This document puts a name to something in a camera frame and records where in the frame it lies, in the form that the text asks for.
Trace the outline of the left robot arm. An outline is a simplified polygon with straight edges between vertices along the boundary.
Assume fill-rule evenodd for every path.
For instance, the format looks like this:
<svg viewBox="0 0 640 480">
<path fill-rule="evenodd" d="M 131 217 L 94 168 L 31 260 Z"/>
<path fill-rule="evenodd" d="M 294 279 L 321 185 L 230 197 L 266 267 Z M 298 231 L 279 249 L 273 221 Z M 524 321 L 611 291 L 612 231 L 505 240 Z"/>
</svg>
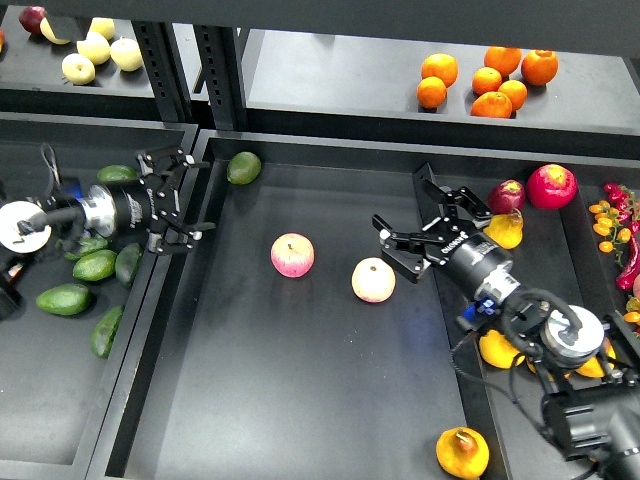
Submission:
<svg viewBox="0 0 640 480">
<path fill-rule="evenodd" d="M 14 257 L 1 267 L 1 318 L 16 312 L 22 297 L 13 283 L 46 247 L 76 252 L 86 233 L 112 239 L 146 233 L 146 249 L 156 255 L 190 251 L 211 222 L 188 224 L 180 204 L 180 189 L 191 169 L 208 168 L 180 147 L 137 155 L 140 174 L 133 179 L 109 180 L 90 186 L 77 196 L 62 181 L 56 154 L 44 144 L 41 156 L 48 185 L 41 197 L 1 206 L 1 246 Z"/>
</svg>

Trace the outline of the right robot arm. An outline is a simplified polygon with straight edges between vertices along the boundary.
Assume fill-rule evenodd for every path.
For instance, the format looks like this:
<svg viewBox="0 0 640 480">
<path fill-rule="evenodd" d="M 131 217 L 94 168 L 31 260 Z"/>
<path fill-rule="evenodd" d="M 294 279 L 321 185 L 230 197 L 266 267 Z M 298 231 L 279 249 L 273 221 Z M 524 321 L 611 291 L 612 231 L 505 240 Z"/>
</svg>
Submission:
<svg viewBox="0 0 640 480">
<path fill-rule="evenodd" d="M 512 256 L 488 234 L 494 216 L 466 187 L 443 190 L 426 178 L 419 192 L 439 214 L 419 231 L 399 232 L 382 217 L 383 259 L 411 282 L 441 270 L 469 299 L 457 318 L 467 338 L 491 330 L 527 360 L 542 388 L 541 421 L 532 425 L 567 460 L 588 459 L 602 479 L 639 476 L 639 367 L 608 354 L 606 333 L 618 317 L 601 320 L 510 273 Z"/>
</svg>

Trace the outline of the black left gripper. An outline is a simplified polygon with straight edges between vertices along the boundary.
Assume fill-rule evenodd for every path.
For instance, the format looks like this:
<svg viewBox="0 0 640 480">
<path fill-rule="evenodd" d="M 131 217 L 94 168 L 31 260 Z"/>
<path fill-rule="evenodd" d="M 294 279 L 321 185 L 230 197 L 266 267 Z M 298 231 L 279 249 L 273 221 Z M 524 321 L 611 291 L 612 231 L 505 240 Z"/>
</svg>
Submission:
<svg viewBox="0 0 640 480">
<path fill-rule="evenodd" d="M 156 255 L 190 252 L 214 222 L 181 221 L 179 190 L 186 173 L 208 169 L 182 147 L 137 153 L 141 177 L 92 185 L 79 200 L 85 227 L 103 237 L 148 232 L 148 251 Z"/>
</svg>

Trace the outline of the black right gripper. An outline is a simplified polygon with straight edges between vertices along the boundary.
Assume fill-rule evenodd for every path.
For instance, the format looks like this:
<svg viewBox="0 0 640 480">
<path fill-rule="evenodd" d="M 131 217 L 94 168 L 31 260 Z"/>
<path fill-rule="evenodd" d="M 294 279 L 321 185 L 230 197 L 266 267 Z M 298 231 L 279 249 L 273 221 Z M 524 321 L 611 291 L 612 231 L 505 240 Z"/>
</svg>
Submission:
<svg viewBox="0 0 640 480">
<path fill-rule="evenodd" d="M 511 275 L 513 259 L 482 229 L 493 214 L 467 187 L 443 190 L 421 180 L 421 232 L 398 232 L 372 216 L 381 257 L 412 283 L 430 268 L 441 270 L 471 301 L 502 305 L 521 283 Z"/>
</svg>

